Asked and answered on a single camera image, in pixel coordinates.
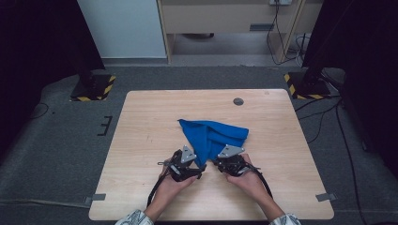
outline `folded blue fabric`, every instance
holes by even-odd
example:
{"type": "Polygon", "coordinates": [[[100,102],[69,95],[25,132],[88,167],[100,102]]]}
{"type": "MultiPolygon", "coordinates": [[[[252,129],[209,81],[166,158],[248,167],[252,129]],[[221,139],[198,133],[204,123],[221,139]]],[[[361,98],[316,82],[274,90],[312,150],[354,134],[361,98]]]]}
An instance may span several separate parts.
{"type": "Polygon", "coordinates": [[[248,137],[249,130],[214,121],[178,120],[188,141],[197,156],[195,163],[201,168],[208,159],[215,159],[226,144],[241,147],[248,137]]]}

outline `patterned sleeve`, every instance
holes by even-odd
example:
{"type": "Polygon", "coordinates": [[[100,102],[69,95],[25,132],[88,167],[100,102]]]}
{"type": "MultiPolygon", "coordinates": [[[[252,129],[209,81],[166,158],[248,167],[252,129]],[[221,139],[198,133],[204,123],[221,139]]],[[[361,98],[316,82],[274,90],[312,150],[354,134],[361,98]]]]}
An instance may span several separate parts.
{"type": "Polygon", "coordinates": [[[285,214],[275,218],[269,225],[301,225],[301,223],[294,214],[285,214]]]}
{"type": "Polygon", "coordinates": [[[135,210],[120,219],[115,225],[153,225],[153,222],[141,210],[135,210]]]}

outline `black stand base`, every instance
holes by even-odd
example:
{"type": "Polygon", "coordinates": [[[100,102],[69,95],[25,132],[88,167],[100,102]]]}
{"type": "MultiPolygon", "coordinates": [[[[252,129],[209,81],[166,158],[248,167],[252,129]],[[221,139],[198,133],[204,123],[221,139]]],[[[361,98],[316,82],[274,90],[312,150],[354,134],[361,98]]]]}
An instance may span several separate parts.
{"type": "Polygon", "coordinates": [[[70,100],[89,101],[106,99],[114,84],[115,76],[93,75],[93,79],[95,82],[92,87],[85,87],[82,81],[79,80],[72,94],[70,94],[70,100]]]}
{"type": "Polygon", "coordinates": [[[312,99],[330,96],[330,90],[325,82],[317,81],[314,85],[308,85],[303,81],[304,75],[305,72],[289,72],[284,75],[292,98],[312,99]]]}

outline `gray carpet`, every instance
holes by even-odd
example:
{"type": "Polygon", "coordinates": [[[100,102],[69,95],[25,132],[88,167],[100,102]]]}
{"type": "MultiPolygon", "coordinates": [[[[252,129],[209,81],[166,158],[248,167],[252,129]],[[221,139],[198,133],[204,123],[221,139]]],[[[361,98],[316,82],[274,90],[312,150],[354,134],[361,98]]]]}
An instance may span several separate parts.
{"type": "MultiPolygon", "coordinates": [[[[71,102],[77,76],[47,86],[41,102],[0,168],[0,199],[35,199],[84,203],[95,193],[126,94],[130,90],[283,88],[291,67],[108,67],[116,76],[103,101],[71,102]],[[104,116],[113,121],[106,136],[104,116]]],[[[332,107],[338,98],[324,99],[298,111],[298,118],[332,107]]],[[[295,108],[309,100],[292,99],[295,108]]],[[[398,181],[377,153],[364,152],[347,112],[339,115],[357,176],[361,210],[368,224],[398,222],[398,181]]],[[[319,129],[321,114],[300,120],[307,141],[319,129]]],[[[310,149],[335,216],[331,220],[302,220],[302,224],[362,224],[356,204],[350,161],[334,110],[325,113],[318,138],[310,149]]],[[[0,204],[0,224],[114,224],[91,221],[88,209],[36,204],[0,204]]],[[[241,224],[214,222],[212,224],[241,224]]],[[[248,222],[247,224],[264,224],[248,222]]]]}

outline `hazard tape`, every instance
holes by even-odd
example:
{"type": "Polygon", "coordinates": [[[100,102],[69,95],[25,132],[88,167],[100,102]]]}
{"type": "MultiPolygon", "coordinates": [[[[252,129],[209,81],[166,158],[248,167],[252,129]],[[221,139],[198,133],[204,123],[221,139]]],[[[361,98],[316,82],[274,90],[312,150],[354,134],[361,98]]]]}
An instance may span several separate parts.
{"type": "Polygon", "coordinates": [[[287,83],[287,87],[289,88],[290,95],[293,99],[320,99],[329,97],[329,95],[299,95],[296,93],[295,85],[292,83],[289,74],[284,74],[284,80],[287,83]]]}
{"type": "Polygon", "coordinates": [[[103,90],[103,94],[101,96],[96,96],[96,97],[85,97],[85,96],[81,96],[81,97],[72,97],[70,100],[72,101],[91,101],[91,100],[104,100],[108,97],[109,92],[112,89],[112,86],[114,85],[116,76],[111,76],[109,78],[109,81],[105,87],[105,89],[103,90]]]}

